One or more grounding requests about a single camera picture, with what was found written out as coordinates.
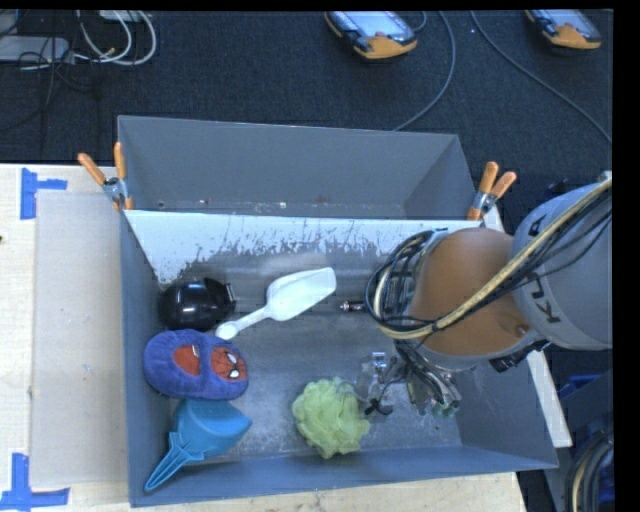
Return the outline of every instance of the green loofah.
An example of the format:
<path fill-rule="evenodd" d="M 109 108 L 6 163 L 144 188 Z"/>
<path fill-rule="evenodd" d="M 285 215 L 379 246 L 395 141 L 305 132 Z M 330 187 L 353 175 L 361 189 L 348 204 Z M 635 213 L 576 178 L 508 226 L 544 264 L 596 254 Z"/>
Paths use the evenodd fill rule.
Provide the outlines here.
<path fill-rule="evenodd" d="M 360 417 L 352 390 L 337 377 L 321 379 L 307 384 L 291 406 L 298 432 L 324 459 L 359 450 L 360 439 L 369 432 L 369 421 Z"/>

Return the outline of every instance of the yellow cable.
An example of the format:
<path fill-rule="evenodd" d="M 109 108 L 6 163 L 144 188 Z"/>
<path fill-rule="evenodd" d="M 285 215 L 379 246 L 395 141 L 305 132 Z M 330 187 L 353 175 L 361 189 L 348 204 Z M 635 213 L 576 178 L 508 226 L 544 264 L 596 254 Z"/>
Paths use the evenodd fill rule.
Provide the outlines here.
<path fill-rule="evenodd" d="M 582 207 L 584 207 L 589 201 L 604 193 L 611 188 L 612 177 L 608 175 L 604 181 L 596 185 L 587 194 L 585 194 L 579 201 L 567 208 L 562 214 L 552 220 L 538 235 L 531 240 L 516 254 L 509 262 L 500 270 L 487 284 L 485 284 L 480 290 L 473 294 L 467 301 L 463 302 L 456 309 L 448 313 L 447 315 L 436 320 L 434 323 L 437 330 L 444 329 L 458 320 L 462 315 L 467 313 L 470 309 L 476 306 L 480 301 L 485 299 L 491 292 L 493 292 L 503 281 L 505 281 L 522 262 L 528 258 L 533 251 L 535 251 L 544 241 L 547 240 L 553 233 L 555 233 L 565 222 L 567 222 L 573 215 L 575 215 Z M 385 272 L 380 280 L 380 284 L 376 288 L 374 295 L 373 308 L 378 316 L 380 315 L 380 295 L 381 289 L 385 284 L 385 281 L 389 275 L 389 271 Z M 386 326 L 379 326 L 380 330 L 387 336 L 395 339 L 411 339 L 423 336 L 428 336 L 434 332 L 433 325 L 431 323 L 424 327 L 414 329 L 412 331 L 396 331 Z"/>

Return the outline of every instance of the wire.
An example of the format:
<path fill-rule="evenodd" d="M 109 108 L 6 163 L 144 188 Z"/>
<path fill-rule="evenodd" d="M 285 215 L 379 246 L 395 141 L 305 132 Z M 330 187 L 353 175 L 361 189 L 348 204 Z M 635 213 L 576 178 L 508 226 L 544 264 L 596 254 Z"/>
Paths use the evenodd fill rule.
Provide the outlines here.
<path fill-rule="evenodd" d="M 425 326 L 429 324 L 429 321 L 412 318 L 409 316 L 404 316 L 400 318 L 392 317 L 383 318 L 383 313 L 378 313 L 378 308 L 374 307 L 373 304 L 385 304 L 386 301 L 386 286 L 380 285 L 377 286 L 374 292 L 373 303 L 371 301 L 371 288 L 374 282 L 386 283 L 388 281 L 388 277 L 393 275 L 393 270 L 395 266 L 402 260 L 405 259 L 406 264 L 416 255 L 423 254 L 425 250 L 433 247 L 442 237 L 445 236 L 447 230 L 438 230 L 438 231 L 424 231 L 409 237 L 402 244 L 400 244 L 396 249 L 389 255 L 387 261 L 378 269 L 371 278 L 367 281 L 365 287 L 364 294 L 364 303 L 365 308 L 369 312 L 369 314 L 381 325 L 388 324 L 390 320 L 403 320 L 410 323 L 410 326 L 399 325 L 396 326 L 398 329 L 415 329 L 417 326 Z M 400 280 L 399 287 L 404 287 L 402 280 Z M 410 297 L 406 296 L 405 301 L 408 302 Z M 397 313 L 399 307 L 394 307 L 393 312 Z"/>
<path fill-rule="evenodd" d="M 82 30 L 82 34 L 84 35 L 84 40 L 87 42 L 89 47 L 98 55 L 98 58 L 94 59 L 92 57 L 88 57 L 86 55 L 76 53 L 77 58 L 83 59 L 83 60 L 90 60 L 92 62 L 98 62 L 100 64 L 106 64 L 106 63 L 114 62 L 118 59 L 122 59 L 126 57 L 127 53 L 129 53 L 129 50 L 131 50 L 131 46 L 133 44 L 133 37 L 131 35 L 131 31 L 129 30 L 129 27 L 127 27 L 127 24 L 122 19 L 122 16 L 120 16 L 120 13 L 118 13 L 118 11 L 113 11 L 113 13 L 115 14 L 116 18 L 118 18 L 118 22 L 120 23 L 120 25 L 122 25 L 122 28 L 125 34 L 127 35 L 127 45 L 125 46 L 125 49 L 117 55 L 113 55 L 113 48 L 106 52 L 102 52 L 94 44 L 93 40 L 89 36 L 89 33 L 87 32 L 87 29 L 85 28 L 84 23 L 80 18 L 81 16 L 80 9 L 76 9 L 76 18 L 78 19 L 78 22 L 80 24 L 80 30 Z"/>
<path fill-rule="evenodd" d="M 22 20 L 24 20 L 24 17 L 27 15 L 27 13 L 30 11 L 31 9 L 26 9 L 24 11 L 24 13 L 22 13 L 22 16 L 17 16 L 16 17 L 16 21 L 13 22 L 13 24 L 9 27 L 4 29 L 2 32 L 0 32 L 0 38 L 9 35 L 11 33 L 11 31 L 16 28 L 18 25 L 20 25 L 20 23 L 22 23 Z"/>
<path fill-rule="evenodd" d="M 604 192 L 602 192 L 601 195 L 597 196 L 594 200 L 587 201 L 586 204 L 588 206 L 591 206 L 591 207 L 588 208 L 588 210 L 585 210 L 584 208 L 583 209 L 579 209 L 577 214 L 574 215 L 573 217 L 571 217 L 566 223 L 559 224 L 558 229 L 554 230 L 554 232 L 549 235 L 548 239 L 544 243 L 541 244 L 542 249 L 537 249 L 536 251 L 532 252 L 532 255 L 528 258 L 528 261 L 527 261 L 527 263 L 525 265 L 520 267 L 520 269 L 517 270 L 512 276 L 507 277 L 507 279 L 505 279 L 505 281 L 502 284 L 497 286 L 494 291 L 492 291 L 489 294 L 487 294 L 484 299 L 479 301 L 476 305 L 470 307 L 467 311 L 464 311 L 463 314 L 457 316 L 456 318 L 453 318 L 450 322 L 448 322 L 446 325 L 442 326 L 439 330 L 442 330 L 443 328 L 446 328 L 446 327 L 451 327 L 451 326 L 459 323 L 460 321 L 462 321 L 464 318 L 466 318 L 470 314 L 473 314 L 474 312 L 476 312 L 477 310 L 479 310 L 482 307 L 486 306 L 490 302 L 493 302 L 494 300 L 497 300 L 502 295 L 505 295 L 506 293 L 511 292 L 511 291 L 515 290 L 516 288 L 518 288 L 518 287 L 520 287 L 520 286 L 522 286 L 524 284 L 527 284 L 526 282 L 523 281 L 525 279 L 525 277 L 531 276 L 533 271 L 538 266 L 540 266 L 542 263 L 544 263 L 548 259 L 550 259 L 550 257 L 547 257 L 545 259 L 544 256 L 545 256 L 545 254 L 547 254 L 547 252 L 550 250 L 550 248 L 553 245 L 555 245 L 556 241 L 558 239 L 561 239 L 567 231 L 569 231 L 575 224 L 577 224 L 586 215 L 586 213 L 588 211 L 592 211 L 593 208 L 598 206 L 598 204 L 600 204 L 600 202 L 603 200 L 602 198 L 603 197 L 606 198 L 609 193 L 610 193 L 610 189 L 607 189 Z M 581 237 L 578 237 L 573 242 L 570 242 L 569 244 L 567 244 L 564 247 L 564 249 L 566 249 L 569 245 L 572 245 L 572 243 L 575 243 L 575 241 L 577 241 L 579 238 L 581 238 Z M 573 262 L 571 262 L 571 263 L 574 263 L 575 261 L 577 261 L 580 257 L 582 257 L 582 255 L 584 255 L 584 253 L 586 253 L 586 251 L 584 251 L 583 254 L 578 255 L 578 257 L 576 257 L 573 260 Z M 508 284 L 509 282 L 515 283 L 515 285 L 511 285 L 511 286 L 506 286 L 505 287 L 505 283 Z M 425 341 L 426 341 L 426 337 L 418 344 L 418 346 L 424 344 Z"/>
<path fill-rule="evenodd" d="M 565 481 L 567 512 L 597 512 L 597 480 L 602 461 L 613 450 L 613 427 L 598 431 L 574 457 Z"/>
<path fill-rule="evenodd" d="M 453 71 L 455 70 L 455 67 L 456 67 L 456 40 L 455 40 L 455 37 L 453 36 L 453 30 L 451 30 L 451 25 L 449 25 L 449 21 L 447 21 L 446 16 L 442 11 L 438 11 L 438 13 L 442 18 L 442 22 L 444 23 L 444 26 L 447 28 L 447 33 L 449 34 L 449 41 L 451 42 L 451 65 L 449 67 L 449 74 L 447 75 L 447 79 L 445 80 L 445 83 L 442 86 L 442 89 L 440 89 L 440 92 L 431 101 L 431 103 L 429 103 L 426 107 L 424 107 L 420 112 L 414 115 L 411 119 L 405 121 L 400 126 L 396 126 L 392 130 L 394 132 L 404 130 L 407 126 L 409 126 L 412 123 L 415 123 L 418 119 L 420 119 L 427 112 L 429 112 L 429 110 L 433 108 L 433 106 L 440 100 L 440 98 L 442 98 L 442 95 L 449 88 L 449 84 L 451 83 L 451 79 L 453 78 Z"/>
<path fill-rule="evenodd" d="M 405 365 L 400 374 L 398 374 L 395 378 L 385 383 L 385 385 L 380 390 L 380 394 L 378 395 L 377 398 L 372 398 L 369 400 L 369 406 L 364 410 L 364 414 L 369 415 L 373 411 L 377 411 L 383 416 L 388 416 L 389 414 L 391 414 L 392 412 L 391 408 L 388 408 L 386 410 L 382 408 L 382 399 L 384 398 L 384 395 L 389 389 L 389 386 L 391 386 L 391 384 L 395 384 L 396 382 L 400 382 L 404 380 L 407 377 L 408 373 L 409 373 L 409 367 Z"/>
<path fill-rule="evenodd" d="M 523 66 L 521 66 L 520 64 L 518 64 L 515 60 L 513 60 L 511 57 L 509 57 L 504 51 L 502 51 L 492 40 L 491 38 L 487 35 L 487 33 L 484 31 L 484 29 L 482 28 L 482 26 L 480 25 L 480 23 L 478 22 L 478 18 L 476 17 L 476 14 L 473 11 L 469 11 L 471 13 L 471 17 L 473 18 L 474 23 L 476 24 L 476 27 L 478 28 L 478 30 L 480 31 L 480 33 L 484 36 L 484 38 L 487 40 L 487 42 L 500 54 L 502 55 L 502 57 L 504 57 L 505 59 L 507 59 L 511 64 L 513 64 L 516 68 L 518 68 L 520 71 L 522 71 L 525 75 L 527 75 L 529 78 L 531 78 L 532 80 L 535 80 L 536 82 L 538 82 L 540 85 L 542 85 L 545 89 L 549 90 L 550 92 L 552 92 L 553 94 L 555 94 L 556 96 L 558 96 L 561 100 L 565 101 L 566 103 L 568 103 L 571 107 L 573 107 L 576 111 L 578 111 L 582 116 L 584 116 L 587 121 L 589 121 L 593 126 L 595 126 L 595 128 L 604 136 L 605 139 L 607 139 L 607 141 L 609 142 L 609 144 L 613 144 L 613 141 L 611 139 L 611 137 L 609 136 L 609 134 L 604 130 L 604 128 L 602 128 L 595 119 L 593 119 L 593 117 L 591 117 L 585 110 L 583 110 L 582 108 L 580 108 L 578 105 L 576 105 L 573 101 L 571 101 L 569 98 L 567 98 L 564 94 L 562 94 L 561 92 L 557 91 L 556 89 L 554 89 L 553 87 L 551 87 L 549 84 L 547 84 L 546 82 L 543 82 L 540 78 L 538 78 L 537 76 L 535 76 L 533 73 L 531 73 L 530 71 L 528 71 L 527 69 L 525 69 Z"/>
<path fill-rule="evenodd" d="M 157 36 L 156 36 L 156 31 L 155 28 L 153 26 L 153 23 L 151 22 L 151 19 L 149 18 L 149 16 L 147 16 L 147 14 L 143 11 L 136 11 L 137 14 L 140 16 L 140 18 L 142 19 L 142 21 L 146 24 L 147 28 L 149 29 L 149 35 L 151 37 L 151 48 L 149 49 L 149 51 L 147 52 L 146 55 L 144 55 L 142 58 L 140 59 L 136 59 L 134 58 L 133 60 L 126 60 L 125 57 L 129 54 L 129 52 L 131 51 L 131 48 L 133 47 L 133 35 L 131 33 L 131 30 L 129 29 L 129 27 L 127 26 L 127 23 L 124 21 L 124 19 L 122 19 L 122 16 L 120 16 L 120 13 L 116 10 L 113 11 L 115 17 L 118 19 L 118 22 L 120 23 L 120 25 L 122 26 L 122 28 L 125 31 L 125 34 L 127 35 L 127 44 L 126 47 L 123 51 L 121 51 L 119 54 L 117 55 L 113 55 L 113 48 L 103 52 L 102 50 L 100 50 L 95 43 L 93 42 L 93 40 L 91 39 L 91 37 L 89 36 L 89 33 L 87 32 L 87 29 L 81 19 L 81 12 L 80 9 L 76 9 L 76 19 L 78 20 L 78 23 L 80 25 L 80 29 L 82 30 L 82 34 L 84 36 L 84 39 L 86 41 L 86 43 L 89 45 L 89 47 L 91 48 L 91 50 L 93 50 L 94 53 L 97 54 L 97 57 L 90 57 L 88 55 L 83 55 L 80 53 L 76 53 L 75 56 L 78 57 L 79 59 L 82 60 L 88 60 L 90 62 L 96 62 L 99 64 L 108 64 L 108 63 L 112 63 L 112 64 L 117 64 L 120 66 L 139 66 L 141 64 L 144 64 L 145 62 L 149 61 L 156 53 L 157 50 L 157 46 L 158 46 L 158 41 L 157 41 Z M 127 11 L 127 13 L 129 14 L 129 18 L 130 20 L 133 20 L 133 15 L 130 11 Z"/>
<path fill-rule="evenodd" d="M 53 34 L 56 33 L 56 11 L 53 11 Z M 40 156 L 44 152 L 45 142 L 47 140 L 48 130 L 47 130 L 47 109 L 49 108 L 49 102 L 51 101 L 51 93 L 53 92 L 53 85 L 55 83 L 56 73 L 55 73 L 55 56 L 56 56 L 56 38 L 48 37 L 47 40 L 51 40 L 51 78 L 49 80 L 49 88 L 47 91 L 46 99 L 41 98 L 41 108 L 40 108 Z M 42 46 L 40 53 L 44 52 L 46 46 L 45 44 Z"/>
<path fill-rule="evenodd" d="M 73 48 L 75 46 L 75 41 L 77 39 L 77 31 L 76 33 L 73 35 L 73 38 L 71 40 L 71 44 L 70 44 L 70 48 Z M 45 46 L 43 45 L 42 49 L 40 50 L 39 53 L 36 52 L 24 52 L 19 58 L 18 58 L 18 69 L 21 71 L 37 71 L 37 70 L 43 70 L 43 69 L 48 69 L 51 66 L 51 63 L 47 62 L 46 59 L 44 58 L 44 48 Z M 71 68 L 73 68 L 74 66 L 67 66 L 66 67 L 66 73 L 62 74 L 60 69 L 63 67 L 63 65 L 67 64 L 66 62 L 66 55 L 68 52 L 65 52 L 65 54 L 60 58 L 60 62 L 57 66 L 54 67 L 55 70 L 55 74 L 56 77 L 61 78 L 62 81 L 71 87 L 71 83 L 72 81 L 75 81 L 78 85 L 80 86 L 84 86 L 84 87 L 90 87 L 89 90 L 81 90 L 79 87 L 71 87 L 72 89 L 79 91 L 79 92 L 92 92 L 95 88 L 95 83 L 92 83 L 91 86 L 88 86 L 86 84 L 81 84 L 80 82 L 78 82 L 77 80 L 72 79 L 71 77 L 69 77 L 69 72 L 71 70 Z M 24 58 L 26 58 L 27 56 L 30 55 L 34 55 L 36 57 L 36 65 L 29 65 L 29 66 L 25 66 L 22 63 L 22 60 Z M 12 130 L 14 128 L 17 128 L 19 126 L 24 125 L 25 123 L 31 121 L 34 117 L 36 116 L 40 116 L 44 113 L 45 110 L 51 108 L 51 106 L 54 104 L 54 102 L 56 101 L 56 99 L 58 98 L 60 92 L 62 91 L 62 88 L 57 88 L 55 91 L 53 90 L 53 85 L 50 84 L 50 93 L 48 94 L 48 101 L 35 110 L 33 110 L 32 112 L 28 113 L 25 117 L 23 117 L 22 119 L 9 124 L 7 126 L 3 126 L 0 127 L 0 133 L 4 133 L 6 131 Z"/>
<path fill-rule="evenodd" d="M 420 25 L 418 25 L 416 28 L 411 29 L 416 34 L 420 32 L 427 24 L 427 11 L 420 11 L 420 12 L 422 13 L 422 21 L 420 22 Z"/>
<path fill-rule="evenodd" d="M 603 194 L 601 194 L 596 199 L 594 199 L 592 202 L 590 202 L 587 208 L 584 208 L 581 212 L 578 212 L 570 221 L 568 221 L 565 225 L 563 225 L 561 228 L 559 228 L 557 230 L 556 234 L 554 234 L 554 236 L 551 237 L 549 239 L 549 241 L 547 241 L 543 245 L 542 249 L 538 250 L 536 252 L 535 256 L 531 257 L 529 259 L 527 264 L 523 265 L 519 271 L 516 271 L 514 273 L 514 275 L 507 280 L 507 281 L 511 281 L 513 284 L 508 285 L 508 286 L 503 284 L 500 287 L 498 287 L 496 289 L 496 291 L 494 291 L 490 295 L 490 297 L 488 297 L 487 299 L 482 301 L 480 304 L 478 304 L 478 306 L 472 308 L 467 314 L 464 315 L 464 317 L 468 316 L 468 314 L 471 314 L 471 313 L 477 311 L 481 307 L 484 307 L 489 302 L 492 302 L 493 300 L 496 300 L 496 299 L 502 297 L 503 295 L 505 295 L 507 293 L 511 293 L 511 292 L 515 291 L 516 289 L 529 284 L 531 282 L 531 277 L 535 277 L 536 279 L 540 279 L 542 277 L 549 276 L 551 274 L 554 274 L 556 272 L 559 272 L 559 271 L 569 267 L 570 265 L 573 265 L 580 258 L 582 258 L 589 251 L 589 249 L 591 249 L 591 247 L 593 247 L 595 245 L 595 243 L 598 241 L 598 239 L 605 232 L 607 226 L 610 224 L 611 217 L 612 217 L 611 210 L 609 210 L 602 217 L 600 217 L 600 219 L 598 219 L 584 233 L 582 233 L 582 234 L 574 237 L 573 239 L 569 240 L 566 244 L 564 244 L 563 246 L 557 248 L 555 251 L 553 251 L 553 252 L 549 252 L 549 251 L 556 244 L 557 240 L 562 239 L 565 236 L 565 233 L 569 232 L 588 213 L 593 211 L 602 202 L 604 202 L 609 197 L 610 194 L 611 194 L 611 190 L 605 191 Z M 546 271 L 544 273 L 541 273 L 541 274 L 536 273 L 535 276 L 533 275 L 535 270 L 537 268 L 539 268 L 541 265 L 543 265 L 547 261 L 550 261 L 552 258 L 557 256 L 562 251 L 565 251 L 565 250 L 569 249 L 571 246 L 575 245 L 576 243 L 580 242 L 582 239 L 584 239 L 587 236 L 589 236 L 593 231 L 595 231 L 598 228 L 598 226 L 600 226 L 603 223 L 604 223 L 604 226 L 595 235 L 594 239 L 591 240 L 589 242 L 589 244 L 579 254 L 577 254 L 575 257 L 573 257 L 573 259 L 567 261 L 565 264 L 561 265 L 560 267 L 553 268 L 553 269 L 548 270 L 548 271 Z"/>
<path fill-rule="evenodd" d="M 476 306 L 482 304 L 483 301 L 485 301 L 485 299 L 490 296 L 490 294 L 499 289 L 499 287 L 503 285 L 503 283 L 507 279 L 512 277 L 512 275 L 521 268 L 522 264 L 526 262 L 528 258 L 536 254 L 536 251 L 539 250 L 540 247 L 544 248 L 544 244 L 547 243 L 549 239 L 553 239 L 554 236 L 557 236 L 558 233 L 561 233 L 563 226 L 565 226 L 567 222 L 571 222 L 576 215 L 580 215 L 586 205 L 591 204 L 592 201 L 597 200 L 597 198 L 599 198 L 602 194 L 607 193 L 611 189 L 611 186 L 612 178 L 607 178 L 605 179 L 605 181 L 597 184 L 579 201 L 567 208 L 564 212 L 562 212 L 549 224 L 547 224 L 545 228 L 540 231 L 534 238 L 532 238 L 509 262 L 507 262 L 507 264 L 487 284 L 485 284 L 467 301 L 465 301 L 450 313 L 440 317 L 435 321 L 428 321 L 426 325 L 417 329 L 411 328 L 405 330 L 403 328 L 398 328 L 397 326 L 391 328 L 387 325 L 384 325 L 384 321 L 382 322 L 382 325 L 379 325 L 380 329 L 385 334 L 394 339 L 410 339 L 424 336 L 424 339 L 419 343 L 419 345 L 421 345 L 429 335 L 433 334 L 436 331 L 449 327 L 454 323 L 457 323 L 464 317 L 465 314 L 472 311 L 474 308 L 476 308 Z M 377 320 L 382 319 L 382 314 L 380 311 L 380 289 L 385 286 L 386 280 L 389 276 L 388 266 L 382 268 L 386 270 L 382 272 L 380 282 L 378 283 L 376 289 L 373 304 L 370 303 L 368 297 L 371 280 L 369 281 L 369 283 L 367 283 L 367 293 L 365 294 L 365 304 L 367 305 L 367 308 L 371 307 L 373 316 Z"/>

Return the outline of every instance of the electronic device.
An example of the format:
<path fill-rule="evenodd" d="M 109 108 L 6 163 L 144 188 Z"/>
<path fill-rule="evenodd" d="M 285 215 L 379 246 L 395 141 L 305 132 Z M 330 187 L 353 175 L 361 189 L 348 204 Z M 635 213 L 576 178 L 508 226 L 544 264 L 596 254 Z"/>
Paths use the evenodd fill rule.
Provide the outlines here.
<path fill-rule="evenodd" d="M 524 11 L 554 53 L 580 55 L 600 48 L 596 26 L 578 9 L 529 9 Z"/>
<path fill-rule="evenodd" d="M 75 64 L 69 41 L 62 37 L 18 33 L 24 13 L 20 9 L 0 9 L 0 62 L 35 63 L 45 68 L 52 62 Z"/>
<path fill-rule="evenodd" d="M 411 27 L 392 11 L 327 11 L 324 18 L 364 62 L 393 62 L 418 44 Z"/>

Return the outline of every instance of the black floor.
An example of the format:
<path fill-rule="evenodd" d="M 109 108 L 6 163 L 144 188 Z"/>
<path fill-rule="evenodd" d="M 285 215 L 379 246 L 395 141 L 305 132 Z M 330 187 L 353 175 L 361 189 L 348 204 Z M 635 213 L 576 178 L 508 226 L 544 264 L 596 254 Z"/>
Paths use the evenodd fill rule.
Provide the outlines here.
<path fill-rule="evenodd" d="M 418 46 L 367 66 L 321 12 L 151 11 L 157 50 L 140 66 L 0 63 L 0 162 L 68 164 L 86 152 L 111 165 L 121 114 L 453 133 L 476 183 L 489 160 L 518 174 L 499 203 L 513 234 L 553 185 L 571 190 L 612 169 L 613 10 L 583 13 L 602 46 L 568 57 L 550 51 L 522 10 L 402 12 L 413 27 L 424 22 Z M 90 53 L 74 11 L 20 15 L 19 34 L 60 35 Z M 80 19 L 96 46 L 124 48 L 117 23 L 96 10 Z M 139 58 L 151 33 L 129 26 Z M 559 388 L 611 365 L 609 353 L 546 354 Z M 551 511 L 541 473 L 519 476 L 529 512 Z"/>

